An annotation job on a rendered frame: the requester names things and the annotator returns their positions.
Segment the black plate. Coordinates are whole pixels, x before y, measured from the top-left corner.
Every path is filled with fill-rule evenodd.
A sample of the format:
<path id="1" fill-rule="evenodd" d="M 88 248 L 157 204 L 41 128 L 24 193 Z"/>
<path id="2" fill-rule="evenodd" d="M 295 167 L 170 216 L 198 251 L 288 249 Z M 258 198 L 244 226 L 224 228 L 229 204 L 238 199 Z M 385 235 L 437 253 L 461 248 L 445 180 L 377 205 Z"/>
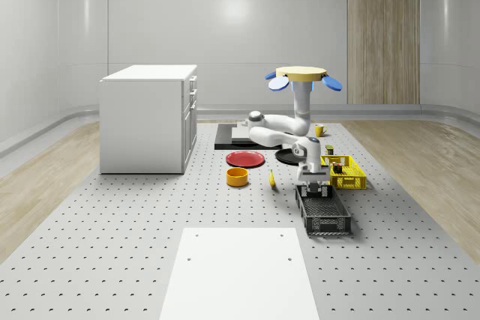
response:
<path id="1" fill-rule="evenodd" d="M 279 162 L 290 165 L 290 166 L 297 166 L 300 162 L 300 159 L 294 155 L 291 148 L 284 148 L 284 149 L 278 150 L 275 153 L 275 158 Z"/>

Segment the dark grey basket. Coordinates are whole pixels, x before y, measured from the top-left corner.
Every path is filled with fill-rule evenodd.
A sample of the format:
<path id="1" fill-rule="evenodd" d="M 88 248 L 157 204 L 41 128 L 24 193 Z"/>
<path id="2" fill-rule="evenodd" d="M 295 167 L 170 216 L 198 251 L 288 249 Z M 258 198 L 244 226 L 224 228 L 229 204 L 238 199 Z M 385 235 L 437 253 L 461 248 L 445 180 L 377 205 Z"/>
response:
<path id="1" fill-rule="evenodd" d="M 297 185 L 297 206 L 307 233 L 338 235 L 351 232 L 351 215 L 332 185 L 321 185 L 317 192 L 306 185 Z"/>

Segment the yellow basket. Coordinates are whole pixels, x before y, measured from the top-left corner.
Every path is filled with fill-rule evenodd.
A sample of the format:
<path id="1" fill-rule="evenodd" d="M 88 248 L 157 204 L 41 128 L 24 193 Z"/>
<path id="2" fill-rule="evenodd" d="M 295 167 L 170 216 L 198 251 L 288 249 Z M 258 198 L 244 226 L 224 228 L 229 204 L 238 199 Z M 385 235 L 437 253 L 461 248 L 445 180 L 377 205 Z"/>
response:
<path id="1" fill-rule="evenodd" d="M 342 172 L 336 173 L 332 163 L 342 165 Z M 322 155 L 321 165 L 330 168 L 330 185 L 337 189 L 365 189 L 367 176 L 349 155 Z"/>

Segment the white cabinet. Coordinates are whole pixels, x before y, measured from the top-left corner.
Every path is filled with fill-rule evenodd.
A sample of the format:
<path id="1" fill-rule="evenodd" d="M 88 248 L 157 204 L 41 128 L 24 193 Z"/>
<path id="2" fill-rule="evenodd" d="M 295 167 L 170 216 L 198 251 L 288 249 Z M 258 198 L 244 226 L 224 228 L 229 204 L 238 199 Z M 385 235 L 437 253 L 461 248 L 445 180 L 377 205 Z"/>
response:
<path id="1" fill-rule="evenodd" d="M 100 172 L 182 174 L 197 137 L 197 66 L 132 65 L 100 81 Z"/>

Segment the red plate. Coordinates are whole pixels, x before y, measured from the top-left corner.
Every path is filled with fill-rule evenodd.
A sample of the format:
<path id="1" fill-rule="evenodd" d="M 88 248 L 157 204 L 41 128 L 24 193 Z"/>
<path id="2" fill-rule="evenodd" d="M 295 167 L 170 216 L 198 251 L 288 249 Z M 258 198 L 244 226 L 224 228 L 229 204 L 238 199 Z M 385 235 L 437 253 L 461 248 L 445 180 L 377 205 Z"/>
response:
<path id="1" fill-rule="evenodd" d="M 256 151 L 234 151 L 226 156 L 226 162 L 234 167 L 253 168 L 264 164 L 264 156 Z"/>

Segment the white board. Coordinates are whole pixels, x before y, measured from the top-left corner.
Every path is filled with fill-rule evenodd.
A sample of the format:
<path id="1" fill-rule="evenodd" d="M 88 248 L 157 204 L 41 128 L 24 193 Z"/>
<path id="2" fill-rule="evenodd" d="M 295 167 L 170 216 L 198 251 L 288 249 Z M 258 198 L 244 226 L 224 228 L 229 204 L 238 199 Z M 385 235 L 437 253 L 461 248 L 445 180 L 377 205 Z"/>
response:
<path id="1" fill-rule="evenodd" d="M 186 228 L 160 320 L 319 320 L 294 228 Z"/>

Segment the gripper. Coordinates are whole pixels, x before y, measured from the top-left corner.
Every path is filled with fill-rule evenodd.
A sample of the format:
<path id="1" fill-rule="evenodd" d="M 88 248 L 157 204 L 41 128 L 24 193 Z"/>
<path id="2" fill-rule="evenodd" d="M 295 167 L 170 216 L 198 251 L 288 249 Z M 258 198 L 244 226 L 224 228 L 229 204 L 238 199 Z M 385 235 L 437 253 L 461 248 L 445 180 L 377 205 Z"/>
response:
<path id="1" fill-rule="evenodd" d="M 305 169 L 298 170 L 298 180 L 306 183 L 309 193 L 322 193 L 321 186 L 327 181 L 327 172 L 310 172 Z"/>

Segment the yellow bowl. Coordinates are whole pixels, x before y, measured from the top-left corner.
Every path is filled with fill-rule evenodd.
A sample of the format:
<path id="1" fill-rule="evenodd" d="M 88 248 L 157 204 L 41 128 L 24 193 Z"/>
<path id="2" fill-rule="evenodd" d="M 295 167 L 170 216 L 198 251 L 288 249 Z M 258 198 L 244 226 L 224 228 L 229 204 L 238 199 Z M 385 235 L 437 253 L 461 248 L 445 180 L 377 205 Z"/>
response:
<path id="1" fill-rule="evenodd" d="M 243 187 L 248 183 L 248 170 L 232 167 L 226 171 L 226 183 L 231 187 Z"/>

